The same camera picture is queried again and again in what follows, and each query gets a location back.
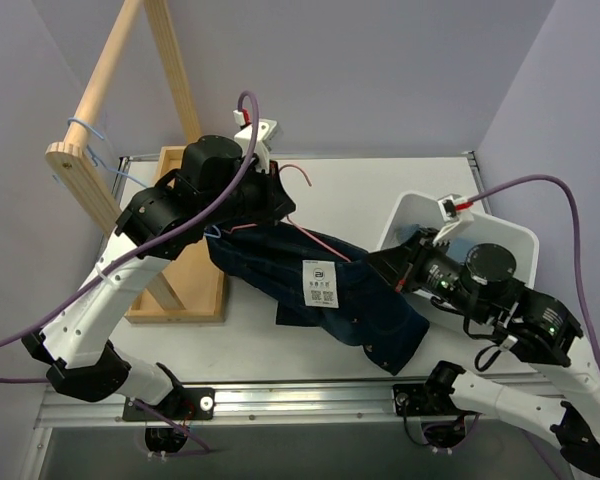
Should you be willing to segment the pink wire hanger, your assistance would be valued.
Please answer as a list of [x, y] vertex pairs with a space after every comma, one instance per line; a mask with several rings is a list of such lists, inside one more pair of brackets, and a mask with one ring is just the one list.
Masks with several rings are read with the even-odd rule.
[[[279, 166], [278, 168], [278, 174], [279, 177], [281, 177], [281, 173], [283, 170], [285, 169], [294, 169], [299, 171], [306, 184], [308, 185], [309, 188], [313, 187], [313, 182], [311, 181], [310, 176], [307, 174], [306, 170], [302, 167], [300, 167], [297, 164], [293, 164], [293, 163], [287, 163], [284, 164], [282, 166]], [[316, 244], [318, 244], [319, 246], [321, 246], [323, 249], [325, 249], [326, 251], [330, 252], [331, 254], [337, 256], [338, 258], [340, 258], [341, 260], [350, 263], [351, 259], [349, 257], [347, 257], [346, 255], [344, 255], [343, 253], [341, 253], [340, 251], [338, 251], [337, 249], [331, 247], [330, 245], [328, 245], [326, 242], [320, 240], [315, 234], [311, 233], [308, 229], [305, 229], [303, 226], [301, 226], [300, 224], [298, 224], [297, 222], [295, 222], [289, 215], [287, 215], [286, 217], [286, 221], [289, 225], [293, 226], [296, 230], [298, 230], [299, 232], [301, 232], [303, 235], [305, 235], [306, 237], [308, 237], [310, 240], [312, 240], [313, 242], [315, 242]], [[222, 233], [226, 233], [227, 235], [230, 235], [236, 231], [239, 230], [245, 230], [245, 229], [249, 229], [249, 228], [254, 228], [257, 227], [258, 224], [256, 223], [249, 223], [249, 224], [242, 224], [242, 225], [236, 225], [233, 226], [231, 228], [229, 228], [228, 230], [221, 230]]]

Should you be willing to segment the light blue wire hanger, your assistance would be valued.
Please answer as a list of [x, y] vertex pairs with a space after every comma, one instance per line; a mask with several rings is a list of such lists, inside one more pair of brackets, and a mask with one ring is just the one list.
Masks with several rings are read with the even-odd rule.
[[113, 194], [106, 189], [98, 168], [104, 169], [116, 178], [129, 180], [141, 188], [149, 187], [149, 184], [129, 173], [109, 167], [89, 143], [85, 146], [67, 142], [51, 143], [45, 152], [45, 160], [53, 170], [53, 178], [71, 193], [105, 238], [108, 238], [115, 229], [121, 210]]

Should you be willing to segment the dark blue denim skirt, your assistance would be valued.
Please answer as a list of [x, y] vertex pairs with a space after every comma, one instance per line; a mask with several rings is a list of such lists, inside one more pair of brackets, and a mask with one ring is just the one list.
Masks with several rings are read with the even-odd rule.
[[227, 225], [207, 246], [217, 268], [277, 302], [277, 324], [321, 328], [392, 376], [429, 330], [429, 321], [366, 263], [366, 250], [341, 239], [287, 223]]

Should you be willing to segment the light blue denim skirt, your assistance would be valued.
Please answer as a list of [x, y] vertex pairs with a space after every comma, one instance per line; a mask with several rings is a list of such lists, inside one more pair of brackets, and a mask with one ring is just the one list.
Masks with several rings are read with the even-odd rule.
[[[399, 244], [402, 244], [409, 240], [419, 229], [419, 224], [408, 224], [406, 226], [399, 227], [395, 230], [395, 239]], [[473, 246], [474, 243], [470, 242], [469, 240], [464, 238], [455, 238], [449, 245], [447, 255], [457, 262], [463, 261]]]

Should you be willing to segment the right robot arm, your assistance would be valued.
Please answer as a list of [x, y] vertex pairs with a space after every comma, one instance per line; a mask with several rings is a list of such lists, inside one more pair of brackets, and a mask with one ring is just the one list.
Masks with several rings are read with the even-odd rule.
[[516, 260], [506, 248], [477, 244], [463, 262], [434, 242], [434, 229], [419, 229], [406, 242], [369, 254], [369, 266], [396, 292], [423, 290], [455, 309], [463, 330], [490, 327], [484, 340], [496, 356], [509, 353], [542, 374], [561, 394], [531, 395], [483, 378], [489, 363], [473, 370], [439, 361], [424, 388], [435, 412], [453, 406], [495, 417], [553, 447], [572, 466], [600, 478], [600, 369], [579, 321], [554, 297], [515, 278]]

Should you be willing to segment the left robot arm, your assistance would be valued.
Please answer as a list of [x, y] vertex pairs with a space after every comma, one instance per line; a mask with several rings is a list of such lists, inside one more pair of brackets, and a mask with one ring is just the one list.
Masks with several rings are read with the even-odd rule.
[[22, 343], [48, 364], [46, 378], [56, 392], [91, 403], [121, 394], [170, 419], [182, 405], [175, 375], [117, 351], [111, 333], [149, 283], [208, 227], [272, 224], [295, 208], [276, 161], [247, 157], [226, 137], [203, 136], [184, 149], [179, 167], [132, 197], [78, 299]]

